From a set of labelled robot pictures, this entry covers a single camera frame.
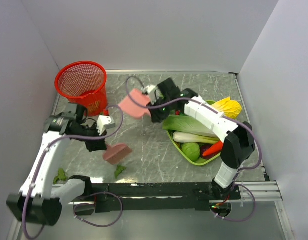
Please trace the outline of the pink hand brush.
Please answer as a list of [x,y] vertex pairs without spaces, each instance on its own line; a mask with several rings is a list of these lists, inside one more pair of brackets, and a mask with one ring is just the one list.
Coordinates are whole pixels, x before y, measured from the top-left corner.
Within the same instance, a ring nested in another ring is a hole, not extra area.
[[132,149],[124,143],[109,145],[106,143],[106,151],[103,153],[103,160],[115,165],[132,153]]

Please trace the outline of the pink dustpan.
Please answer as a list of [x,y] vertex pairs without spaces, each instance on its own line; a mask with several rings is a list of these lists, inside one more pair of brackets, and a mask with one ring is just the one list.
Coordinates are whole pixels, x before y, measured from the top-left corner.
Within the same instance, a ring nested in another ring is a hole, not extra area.
[[[142,92],[138,89],[134,88],[129,94],[138,104],[142,105],[143,107],[150,103],[150,98],[147,95],[142,94]],[[148,109],[136,105],[129,96],[126,96],[118,104],[118,106],[124,113],[134,119],[140,119],[145,115],[151,117],[150,111]]]

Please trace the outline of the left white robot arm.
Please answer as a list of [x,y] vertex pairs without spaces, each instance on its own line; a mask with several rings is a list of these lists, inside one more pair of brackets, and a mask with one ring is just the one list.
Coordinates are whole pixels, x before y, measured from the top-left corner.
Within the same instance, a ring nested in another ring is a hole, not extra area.
[[62,207],[75,198],[87,201],[93,189],[89,177],[74,175],[58,189],[53,180],[71,140],[84,142],[89,152],[104,151],[106,129],[115,125],[114,120],[100,115],[92,126],[86,125],[87,108],[69,103],[58,115],[50,116],[44,124],[41,147],[24,184],[18,193],[9,194],[6,205],[22,223],[43,226],[55,225]]

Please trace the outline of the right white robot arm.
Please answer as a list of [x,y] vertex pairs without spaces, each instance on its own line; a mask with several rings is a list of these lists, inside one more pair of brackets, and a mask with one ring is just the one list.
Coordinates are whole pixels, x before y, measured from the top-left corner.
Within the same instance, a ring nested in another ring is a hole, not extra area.
[[171,78],[158,85],[143,87],[142,93],[149,96],[147,107],[155,123],[166,119],[169,112],[179,111],[204,125],[222,142],[222,163],[212,180],[211,190],[215,198],[225,198],[233,188],[242,163],[255,150],[251,125],[226,119],[223,113],[212,108],[191,89],[180,90]]

